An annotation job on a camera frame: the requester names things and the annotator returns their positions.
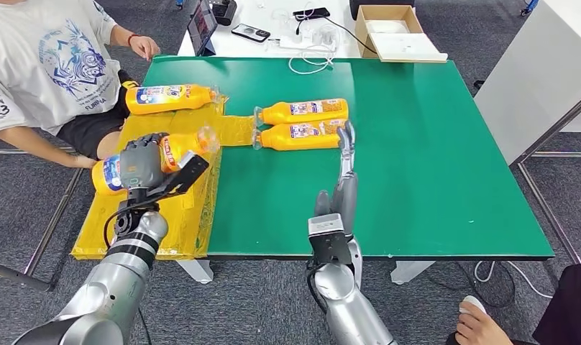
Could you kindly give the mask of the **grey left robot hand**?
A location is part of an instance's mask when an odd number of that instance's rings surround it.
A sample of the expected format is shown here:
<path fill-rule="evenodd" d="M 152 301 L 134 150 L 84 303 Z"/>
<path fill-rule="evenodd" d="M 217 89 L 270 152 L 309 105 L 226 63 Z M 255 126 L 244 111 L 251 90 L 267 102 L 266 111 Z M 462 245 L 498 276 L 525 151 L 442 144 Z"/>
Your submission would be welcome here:
<path fill-rule="evenodd" d="M 151 190 L 163 183 L 168 176 L 163 170 L 160 141 L 166 132 L 155 132 L 127 142 L 120 152 L 120 178 L 122 187 L 131 190 Z"/>

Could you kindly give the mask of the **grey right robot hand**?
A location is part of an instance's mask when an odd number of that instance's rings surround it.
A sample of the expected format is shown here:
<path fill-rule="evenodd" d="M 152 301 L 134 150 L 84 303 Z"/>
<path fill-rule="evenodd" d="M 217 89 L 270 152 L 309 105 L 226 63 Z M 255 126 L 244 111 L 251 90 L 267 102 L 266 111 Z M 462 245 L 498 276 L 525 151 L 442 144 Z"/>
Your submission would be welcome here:
<path fill-rule="evenodd" d="M 339 136 L 340 169 L 332 197 L 326 190 L 321 190 L 316 198 L 315 216 L 338 213 L 344 226 L 347 238 L 353 237 L 354 220 L 357 205 L 358 178 L 354 171 L 354 154 L 356 134 L 351 121 L 337 128 Z"/>

